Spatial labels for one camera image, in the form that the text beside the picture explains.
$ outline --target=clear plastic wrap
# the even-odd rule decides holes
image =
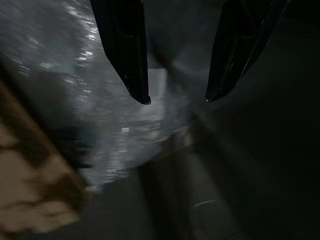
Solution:
[[[0,51],[50,128],[82,129],[93,149],[92,168],[82,173],[94,188],[149,160],[185,123],[187,101],[151,55],[151,105],[129,96],[104,53],[90,0],[0,0]]]

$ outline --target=crumpled plastic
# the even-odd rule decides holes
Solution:
[[[81,173],[93,190],[150,160],[186,123],[188,101],[152,55],[151,105],[129,96],[104,53],[90,0],[0,0],[0,53],[50,128],[83,130],[92,168]]]

